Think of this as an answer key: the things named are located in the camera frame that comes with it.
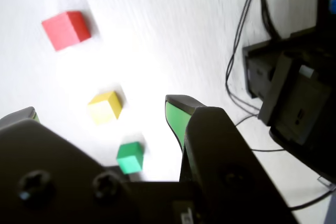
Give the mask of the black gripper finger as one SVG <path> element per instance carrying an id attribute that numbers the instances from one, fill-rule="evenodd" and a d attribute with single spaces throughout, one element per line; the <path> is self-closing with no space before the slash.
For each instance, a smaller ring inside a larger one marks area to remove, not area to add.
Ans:
<path id="1" fill-rule="evenodd" d="M 1 119 L 1 223 L 136 223 L 117 175 L 35 115 Z"/>
<path id="2" fill-rule="evenodd" d="M 183 164 L 202 192 L 202 223 L 295 223 L 280 193 L 227 113 L 187 95 L 165 97 L 165 117 L 183 136 Z"/>

